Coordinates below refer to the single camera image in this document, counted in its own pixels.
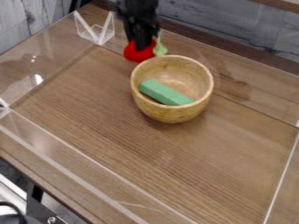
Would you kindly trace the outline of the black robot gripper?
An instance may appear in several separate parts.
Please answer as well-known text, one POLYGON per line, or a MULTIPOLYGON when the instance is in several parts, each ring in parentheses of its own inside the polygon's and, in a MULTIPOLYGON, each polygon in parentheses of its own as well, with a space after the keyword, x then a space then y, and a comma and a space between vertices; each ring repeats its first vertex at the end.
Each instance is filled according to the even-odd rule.
POLYGON ((159 36, 157 6, 159 0, 116 0, 116 12, 123 18, 125 37, 135 42, 137 51, 147 48, 152 39, 159 36))

